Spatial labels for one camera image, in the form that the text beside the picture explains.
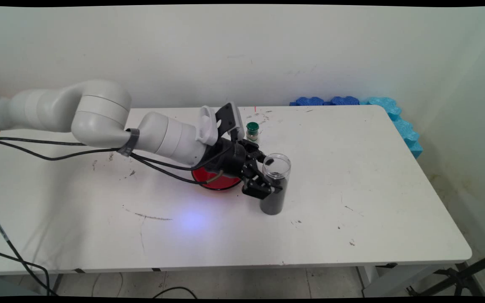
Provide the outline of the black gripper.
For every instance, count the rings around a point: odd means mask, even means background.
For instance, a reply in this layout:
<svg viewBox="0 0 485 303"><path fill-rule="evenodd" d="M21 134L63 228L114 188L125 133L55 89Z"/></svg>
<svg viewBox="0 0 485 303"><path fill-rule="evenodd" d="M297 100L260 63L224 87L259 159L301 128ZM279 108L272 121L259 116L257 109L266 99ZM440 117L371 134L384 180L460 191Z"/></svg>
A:
<svg viewBox="0 0 485 303"><path fill-rule="evenodd" d="M258 144L249 140L217 141L221 155L217 159L217 171L228 177L239 177L243 183L242 193L261 200L271 194L283 191L281 179L270 174L266 169L258 171L257 166L244 166L245 161L252 159L264 165L271 165L274 159L267 157Z"/></svg>

